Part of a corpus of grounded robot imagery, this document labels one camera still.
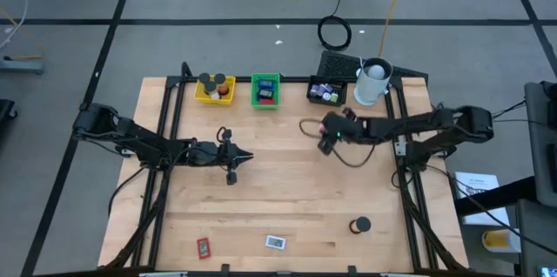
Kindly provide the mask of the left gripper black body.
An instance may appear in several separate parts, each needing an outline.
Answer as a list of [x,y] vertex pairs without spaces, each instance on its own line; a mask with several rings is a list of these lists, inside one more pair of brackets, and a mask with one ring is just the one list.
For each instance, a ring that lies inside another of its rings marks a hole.
[[220,127],[217,132],[218,145],[210,141],[191,142],[191,163],[194,166],[220,166],[226,170],[226,184],[234,185],[237,180],[236,168],[233,159],[237,156],[232,143],[232,131]]

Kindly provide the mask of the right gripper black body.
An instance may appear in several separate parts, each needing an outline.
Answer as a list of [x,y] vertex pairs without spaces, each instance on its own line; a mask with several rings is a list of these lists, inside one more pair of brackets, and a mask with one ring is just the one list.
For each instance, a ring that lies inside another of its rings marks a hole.
[[338,141],[361,144],[363,139],[363,125],[357,121],[357,116],[352,109],[344,109],[341,114],[334,111],[327,113],[329,119],[326,125],[319,125],[319,133],[327,133],[327,138],[321,138],[318,149],[329,155]]

